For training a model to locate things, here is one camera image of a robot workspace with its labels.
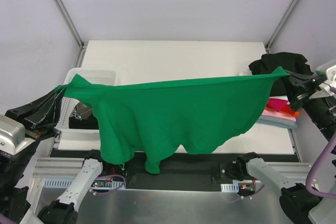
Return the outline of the green t shirt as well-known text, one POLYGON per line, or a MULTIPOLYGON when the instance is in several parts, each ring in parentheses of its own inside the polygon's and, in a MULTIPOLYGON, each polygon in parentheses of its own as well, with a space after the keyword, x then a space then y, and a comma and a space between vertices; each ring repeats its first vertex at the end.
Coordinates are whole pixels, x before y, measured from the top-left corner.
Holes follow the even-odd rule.
POLYGON ((179 146, 210 154, 246 133, 264 111, 273 83, 285 76, 278 67, 252 76, 106 86, 77 74, 57 91, 92 109, 105 162, 124 165, 143 151, 145 170, 158 174, 160 162, 179 146))

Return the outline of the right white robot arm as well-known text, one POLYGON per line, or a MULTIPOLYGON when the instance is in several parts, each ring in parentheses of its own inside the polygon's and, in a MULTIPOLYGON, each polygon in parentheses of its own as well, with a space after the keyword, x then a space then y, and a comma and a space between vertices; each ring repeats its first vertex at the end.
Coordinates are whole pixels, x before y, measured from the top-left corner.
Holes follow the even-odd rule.
POLYGON ((304 109, 328 143, 306 173, 293 167, 267 164, 254 152, 241 155, 226 168, 235 181, 255 178, 279 199, 292 223, 335 223, 335 187, 321 192, 316 175, 330 154, 335 154, 335 60, 322 64, 315 75, 291 72, 283 79, 292 110, 304 109))

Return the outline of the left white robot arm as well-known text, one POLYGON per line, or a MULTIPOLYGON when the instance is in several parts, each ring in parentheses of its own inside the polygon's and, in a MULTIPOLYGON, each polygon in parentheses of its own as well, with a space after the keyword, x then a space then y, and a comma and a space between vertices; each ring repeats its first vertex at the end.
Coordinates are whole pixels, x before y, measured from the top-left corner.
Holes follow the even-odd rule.
POLYGON ((66 191, 40 212, 36 209, 45 179, 34 180, 32 188, 17 187, 39 144, 60 135, 56 125, 64 93, 64 88, 56 88, 1 115, 1 223, 76 223, 92 183, 111 171, 111 163, 91 150, 66 191))

